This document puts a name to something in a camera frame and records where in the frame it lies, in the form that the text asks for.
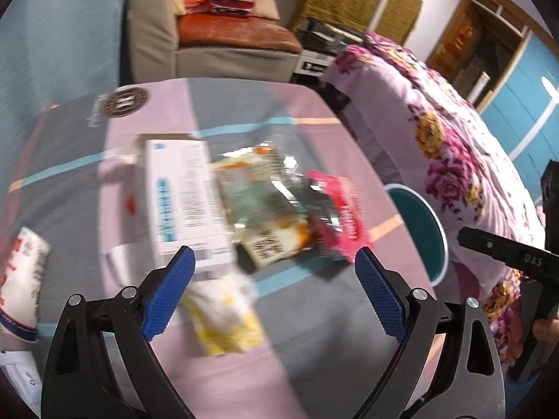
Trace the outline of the operator right hand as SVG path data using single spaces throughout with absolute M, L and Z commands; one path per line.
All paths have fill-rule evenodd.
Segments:
M 540 343 L 554 347 L 559 340 L 558 315 L 552 318 L 537 320 L 533 323 L 532 333 Z

